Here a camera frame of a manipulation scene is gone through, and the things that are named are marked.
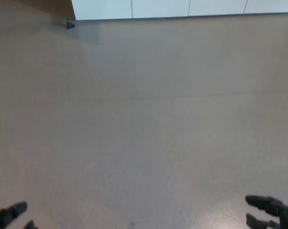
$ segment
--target beige floor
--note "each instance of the beige floor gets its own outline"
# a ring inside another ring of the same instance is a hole
[[[11,228],[246,229],[268,217],[245,194],[288,203],[287,15],[67,31],[47,9],[0,0]]]

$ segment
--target floor seam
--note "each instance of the floor seam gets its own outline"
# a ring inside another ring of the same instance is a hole
[[[241,93],[223,93],[211,95],[175,95],[175,96],[160,96],[160,97],[138,97],[138,98],[121,98],[121,99],[92,99],[78,101],[58,101],[58,102],[24,102],[24,103],[1,103],[0,106],[12,105],[51,105],[51,104],[67,104],[67,103],[104,103],[104,102],[127,102],[127,101],[145,101],[158,99],[182,99],[182,98],[207,98],[227,95],[272,95],[272,94],[288,94],[288,92],[241,92]]]

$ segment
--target small dark object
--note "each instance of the small dark object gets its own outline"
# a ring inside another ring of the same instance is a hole
[[[283,204],[282,201],[275,199],[273,197],[261,197],[261,196],[246,196],[246,202],[258,208],[259,210],[264,210],[267,214],[279,217],[279,224],[273,221],[260,221],[254,216],[247,214],[247,225],[251,229],[288,229],[288,206]]]
[[[38,228],[34,225],[33,221],[30,221],[29,223],[27,223],[24,229],[38,229]]]
[[[67,29],[70,30],[72,29],[73,27],[75,27],[74,24],[72,24],[71,20],[70,19],[66,19],[66,25],[67,25]]]

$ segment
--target white cabinet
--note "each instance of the white cabinet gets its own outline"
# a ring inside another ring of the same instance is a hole
[[[131,0],[72,0],[77,20],[132,18]]]
[[[245,13],[288,12],[288,0],[248,0]]]
[[[132,0],[133,18],[186,17],[190,0]]]
[[[191,0],[189,16],[242,14],[246,2],[246,0]]]

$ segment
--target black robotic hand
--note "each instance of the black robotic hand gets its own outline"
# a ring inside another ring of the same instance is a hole
[[[9,208],[0,210],[0,229],[4,229],[9,226],[12,221],[17,219],[21,214],[27,210],[27,203],[20,202],[10,206]],[[38,229],[35,227],[34,222],[30,221],[24,227],[24,229]]]
[[[279,217],[279,224],[273,221],[260,221],[254,216],[247,214],[247,225],[251,229],[288,229],[288,206],[283,204],[282,201],[272,198],[272,197],[261,197],[261,196],[246,196],[246,202],[258,208],[259,210],[264,210],[267,214],[275,217]]]

